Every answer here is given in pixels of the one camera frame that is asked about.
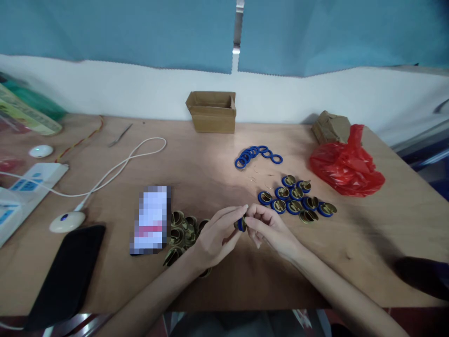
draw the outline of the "forearm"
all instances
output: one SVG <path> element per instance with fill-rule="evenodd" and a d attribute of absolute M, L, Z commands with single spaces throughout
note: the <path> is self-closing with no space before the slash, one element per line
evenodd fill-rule
<path fill-rule="evenodd" d="M 99 336 L 143 336 L 174 299 L 202 272 L 186 251 L 170 268 L 128 302 L 102 328 Z"/>
<path fill-rule="evenodd" d="M 408 336 L 375 302 L 299 244 L 292 263 L 359 336 Z"/>

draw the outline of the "left hand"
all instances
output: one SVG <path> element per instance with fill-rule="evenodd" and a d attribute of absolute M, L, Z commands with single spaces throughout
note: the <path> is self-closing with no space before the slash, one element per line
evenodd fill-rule
<path fill-rule="evenodd" d="M 191 248 L 198 268 L 206 270 L 219 264 L 234 249 L 243 234 L 234 228 L 234 222 L 243 217 L 247 209 L 248 205 L 224 208 L 204 226 Z"/>

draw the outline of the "white wall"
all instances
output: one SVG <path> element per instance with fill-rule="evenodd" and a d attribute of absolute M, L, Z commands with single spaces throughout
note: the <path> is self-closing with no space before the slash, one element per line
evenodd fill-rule
<path fill-rule="evenodd" d="M 0 55 L 0 70 L 27 81 L 69 112 L 189 120 L 190 91 L 235 91 L 237 122 L 312 123 L 322 110 L 366 124 L 388 145 L 445 120 L 449 77 L 356 68 L 308 78 L 231 75 L 127 64 Z"/>

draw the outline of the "small white round device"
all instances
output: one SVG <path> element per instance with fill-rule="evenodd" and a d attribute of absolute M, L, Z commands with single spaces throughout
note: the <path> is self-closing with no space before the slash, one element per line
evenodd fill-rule
<path fill-rule="evenodd" d="M 69 212 L 58 216 L 50 224 L 50 232 L 67 233 L 77 229 L 83 223 L 86 215 L 83 212 Z"/>
<path fill-rule="evenodd" d="M 39 145 L 32 148 L 28 154 L 34 158 L 47 157 L 53 153 L 53 148 L 50 145 Z"/>

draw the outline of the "person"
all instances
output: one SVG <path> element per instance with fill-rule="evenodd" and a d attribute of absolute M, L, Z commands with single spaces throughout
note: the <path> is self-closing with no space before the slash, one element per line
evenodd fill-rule
<path fill-rule="evenodd" d="M 243 233 L 233 224 L 244 215 L 248 233 L 257 247 L 266 242 L 281 258 L 293 264 L 355 335 L 408 336 L 382 308 L 302 245 L 274 210 L 257 204 L 218 211 L 201 231 L 196 243 L 118 311 L 100 330 L 99 336 L 145 335 L 192 281 L 207 268 L 220 263 L 234 249 Z"/>

